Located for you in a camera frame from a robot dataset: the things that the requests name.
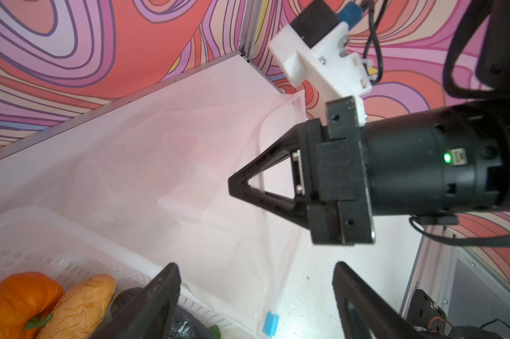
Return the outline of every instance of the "orange vegetable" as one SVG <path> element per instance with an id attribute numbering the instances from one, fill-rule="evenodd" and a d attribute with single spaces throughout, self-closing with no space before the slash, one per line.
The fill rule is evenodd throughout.
<path id="1" fill-rule="evenodd" d="M 33 339 L 40 328 L 25 330 L 33 317 L 45 318 L 64 291 L 48 275 L 25 272 L 0 282 L 0 339 Z"/>

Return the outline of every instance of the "green leaf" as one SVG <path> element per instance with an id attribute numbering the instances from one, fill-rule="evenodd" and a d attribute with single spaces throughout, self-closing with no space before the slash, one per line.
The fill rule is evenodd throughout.
<path id="1" fill-rule="evenodd" d="M 24 331 L 30 330 L 32 328 L 38 328 L 46 325 L 50 320 L 52 319 L 52 314 L 49 314 L 46 318 L 40 319 L 40 316 L 34 316 L 27 322 L 27 325 L 25 325 Z"/>
<path id="2" fill-rule="evenodd" d="M 215 339 L 221 339 L 221 331 L 219 330 L 219 326 L 212 325 L 212 326 L 210 326 L 210 330 L 215 335 Z"/>

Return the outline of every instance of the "plastic bag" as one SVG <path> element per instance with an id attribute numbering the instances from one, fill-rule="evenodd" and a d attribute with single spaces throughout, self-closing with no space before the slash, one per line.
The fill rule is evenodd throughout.
<path id="1" fill-rule="evenodd" d="M 161 104 L 71 165 L 53 209 L 157 265 L 176 262 L 199 301 L 254 333 L 277 308 L 299 227 L 230 197 L 227 179 L 305 119 L 303 92 Z M 288 171 L 265 174 L 265 188 L 286 194 Z"/>

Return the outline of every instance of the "black wire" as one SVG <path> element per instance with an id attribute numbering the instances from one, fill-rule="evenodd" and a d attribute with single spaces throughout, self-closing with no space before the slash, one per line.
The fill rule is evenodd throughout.
<path id="1" fill-rule="evenodd" d="M 495 236 L 493 238 L 466 238 L 466 239 L 456 239 L 456 238 L 448 238 L 446 236 L 439 236 L 427 233 L 417 227 L 415 223 L 417 223 L 417 219 L 412 216 L 409 219 L 409 224 L 416 229 L 419 233 L 423 234 L 427 238 L 430 238 L 434 241 L 441 242 L 442 244 L 446 244 L 449 246 L 477 246 L 477 247 L 510 247 L 510 235 L 506 236 Z"/>
<path id="2" fill-rule="evenodd" d="M 385 10 L 387 9 L 387 4 L 389 0 L 383 0 L 383 4 L 381 5 L 381 10 L 379 11 L 378 18 L 376 19 L 374 23 L 374 13 L 375 13 L 375 4 L 374 0 L 368 0 L 368 24 L 370 27 L 370 36 L 368 37 L 368 41 L 366 42 L 366 45 L 364 47 L 364 52 L 362 53 L 362 58 L 368 57 L 368 51 L 370 50 L 370 45 L 372 44 L 372 41 L 374 43 L 375 48 L 375 56 L 378 59 L 378 77 L 375 80 L 371 80 L 372 85 L 376 85 L 381 81 L 381 78 L 383 77 L 383 55 L 381 54 L 381 47 L 379 45 L 378 40 L 378 27 L 381 23 L 381 19 L 383 19 L 383 14 L 385 13 Z"/>
<path id="3" fill-rule="evenodd" d="M 501 323 L 502 323 L 502 324 L 504 324 L 504 325 L 505 325 L 508 329 L 510 329 L 510 326 L 509 326 L 508 324 L 506 324 L 506 323 L 505 323 L 502 319 L 498 319 L 498 318 L 494 319 L 493 321 L 489 321 L 489 322 L 487 322 L 487 323 L 482 324 L 481 326 L 479 326 L 479 328 L 480 328 L 480 329 L 482 329 L 483 327 L 488 326 L 488 325 L 490 325 L 490 324 L 494 324 L 494 323 L 495 323 L 495 322 L 497 322 L 497 321 L 501 322 Z"/>

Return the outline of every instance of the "patterned wall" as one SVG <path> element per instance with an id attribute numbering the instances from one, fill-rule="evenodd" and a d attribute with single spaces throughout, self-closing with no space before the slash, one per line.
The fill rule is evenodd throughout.
<path id="1" fill-rule="evenodd" d="M 0 0 L 0 148 L 238 49 L 245 0 Z"/>
<path id="2" fill-rule="evenodd" d="M 263 11 L 256 31 L 253 61 L 283 92 L 306 90 L 308 116 L 324 117 L 324 99 L 309 82 L 293 88 L 268 43 L 311 0 L 262 0 Z M 350 0 L 326 0 L 339 11 Z M 378 29 L 385 72 L 379 85 L 364 97 L 368 120 L 390 118 L 463 102 L 445 94 L 441 85 L 447 48 L 471 0 L 390 0 Z M 376 14 L 381 0 L 376 0 Z M 474 35 L 455 68 L 457 84 L 482 88 L 474 76 L 487 23 Z M 350 32 L 350 50 L 362 54 L 368 36 L 367 17 Z M 369 58 L 375 63 L 375 53 Z M 510 233 L 510 213 L 471 213 L 460 216 L 459 236 L 495 236 Z M 510 248 L 476 249 L 485 261 L 510 282 Z"/>

